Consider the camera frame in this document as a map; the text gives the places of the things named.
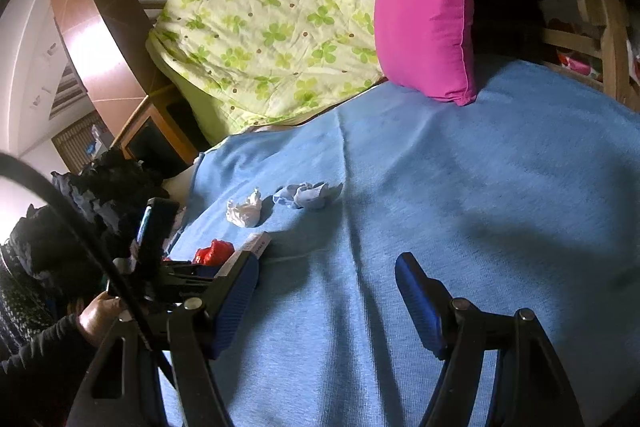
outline red plastic bag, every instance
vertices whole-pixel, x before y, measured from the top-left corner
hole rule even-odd
[[[214,239],[210,247],[200,248],[191,262],[205,266],[222,266],[235,250],[231,243]]]

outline green floral comforter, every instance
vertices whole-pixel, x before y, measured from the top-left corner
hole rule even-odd
[[[147,48],[216,144],[296,124],[382,76],[374,0],[168,0]]]

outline pink pillow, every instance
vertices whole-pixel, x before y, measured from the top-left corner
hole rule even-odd
[[[376,51],[383,73],[435,100],[473,102],[473,15],[474,0],[376,0]]]

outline black cable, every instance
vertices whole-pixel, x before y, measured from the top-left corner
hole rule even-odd
[[[26,163],[2,152],[0,152],[0,176],[6,177],[36,194],[69,227],[71,232],[78,238],[80,244],[111,280],[116,292],[124,300],[133,319],[137,322],[138,333],[146,348],[153,354],[166,379],[175,387],[171,364],[169,364],[162,350],[156,346],[145,313],[136,301],[129,285],[127,285],[127,282],[111,262],[111,256],[106,251],[106,248],[96,239],[85,220],[44,176]]]

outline crumpled tissue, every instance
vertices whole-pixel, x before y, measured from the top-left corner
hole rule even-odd
[[[318,209],[324,207],[328,196],[329,185],[324,182],[315,185],[301,183],[287,185],[277,190],[273,195],[273,203],[283,204],[289,208]]]
[[[226,202],[226,220],[238,227],[250,229],[260,221],[261,209],[260,190],[254,188],[254,191],[246,198],[244,203],[234,203],[234,200]]]

